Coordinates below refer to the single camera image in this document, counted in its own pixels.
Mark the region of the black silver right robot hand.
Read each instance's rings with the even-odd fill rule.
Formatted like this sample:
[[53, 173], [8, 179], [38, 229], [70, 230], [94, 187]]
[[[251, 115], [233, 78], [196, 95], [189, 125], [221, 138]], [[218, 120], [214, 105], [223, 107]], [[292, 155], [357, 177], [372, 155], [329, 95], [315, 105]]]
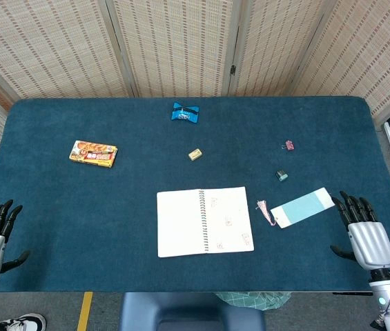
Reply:
[[355, 261], [370, 272], [372, 281], [390, 280], [390, 240], [372, 205], [363, 197], [341, 191], [343, 200], [332, 197], [347, 231], [352, 250], [331, 245], [340, 258]]

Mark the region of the light blue bookmark pink tassel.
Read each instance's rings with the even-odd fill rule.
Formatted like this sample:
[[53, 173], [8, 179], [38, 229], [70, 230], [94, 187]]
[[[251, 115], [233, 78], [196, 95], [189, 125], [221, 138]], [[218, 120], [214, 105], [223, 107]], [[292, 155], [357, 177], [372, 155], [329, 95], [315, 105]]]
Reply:
[[270, 210], [266, 201], [257, 201], [256, 208], [262, 212], [271, 226], [278, 225], [284, 229], [332, 208], [334, 205], [327, 190], [320, 188]]

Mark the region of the open white spiral notebook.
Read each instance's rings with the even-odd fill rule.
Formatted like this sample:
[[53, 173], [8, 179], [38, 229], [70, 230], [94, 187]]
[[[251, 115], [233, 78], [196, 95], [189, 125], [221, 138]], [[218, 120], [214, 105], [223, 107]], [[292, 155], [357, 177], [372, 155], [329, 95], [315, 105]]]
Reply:
[[157, 256], [254, 251], [246, 189], [157, 193]]

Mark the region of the black white sneaker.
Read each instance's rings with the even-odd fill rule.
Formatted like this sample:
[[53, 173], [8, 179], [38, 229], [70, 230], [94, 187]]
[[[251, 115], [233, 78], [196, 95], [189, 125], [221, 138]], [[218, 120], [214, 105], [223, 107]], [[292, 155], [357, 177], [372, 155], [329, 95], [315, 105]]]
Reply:
[[16, 319], [0, 321], [0, 331], [46, 331], [46, 325], [43, 315], [28, 313]]

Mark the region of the dark blue felt table mat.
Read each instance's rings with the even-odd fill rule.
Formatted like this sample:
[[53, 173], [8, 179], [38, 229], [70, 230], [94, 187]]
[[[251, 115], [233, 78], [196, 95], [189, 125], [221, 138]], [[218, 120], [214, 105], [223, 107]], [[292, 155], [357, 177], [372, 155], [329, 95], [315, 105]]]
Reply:
[[[199, 121], [172, 121], [174, 99], [27, 99], [0, 145], [0, 204], [17, 217], [0, 291], [358, 291], [368, 272], [330, 249], [351, 245], [330, 208], [291, 227], [257, 210], [326, 188], [366, 198], [390, 238], [390, 175], [359, 97], [183, 98]], [[111, 168], [69, 159], [76, 140], [116, 146]], [[291, 140], [295, 149], [282, 149]], [[199, 148], [202, 156], [188, 154]], [[279, 181], [277, 170], [288, 174]], [[157, 256], [161, 191], [246, 189], [252, 252]]]

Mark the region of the yellow floor tape strip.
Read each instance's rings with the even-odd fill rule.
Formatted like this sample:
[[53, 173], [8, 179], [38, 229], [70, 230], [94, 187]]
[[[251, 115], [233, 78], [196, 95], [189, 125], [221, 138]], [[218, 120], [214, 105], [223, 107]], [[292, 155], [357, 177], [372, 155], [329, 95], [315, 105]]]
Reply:
[[82, 302], [81, 302], [79, 320], [77, 324], [77, 331], [87, 330], [88, 318], [90, 315], [90, 308], [92, 304], [92, 296], [93, 296], [93, 292], [84, 292]]

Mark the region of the green checked cloth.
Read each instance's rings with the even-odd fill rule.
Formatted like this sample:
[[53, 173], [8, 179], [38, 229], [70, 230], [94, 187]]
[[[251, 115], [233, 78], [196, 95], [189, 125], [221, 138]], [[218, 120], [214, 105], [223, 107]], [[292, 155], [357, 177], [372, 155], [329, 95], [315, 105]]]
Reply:
[[290, 298], [290, 292], [216, 292], [229, 305], [261, 311], [281, 308]]

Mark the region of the yellow orange food box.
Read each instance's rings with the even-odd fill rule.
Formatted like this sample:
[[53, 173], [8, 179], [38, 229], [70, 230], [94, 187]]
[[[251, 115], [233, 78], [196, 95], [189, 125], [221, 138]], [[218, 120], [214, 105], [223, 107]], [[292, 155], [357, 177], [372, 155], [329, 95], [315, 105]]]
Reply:
[[69, 159], [74, 162], [111, 168], [117, 151], [116, 146], [76, 140]]

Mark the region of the blue snack packet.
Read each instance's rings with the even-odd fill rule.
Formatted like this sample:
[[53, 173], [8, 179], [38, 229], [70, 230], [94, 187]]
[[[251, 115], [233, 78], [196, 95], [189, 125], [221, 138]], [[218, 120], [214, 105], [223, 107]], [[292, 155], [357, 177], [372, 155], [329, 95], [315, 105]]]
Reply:
[[191, 123], [197, 123], [199, 117], [198, 106], [183, 106], [178, 102], [174, 102], [171, 120], [189, 121]]

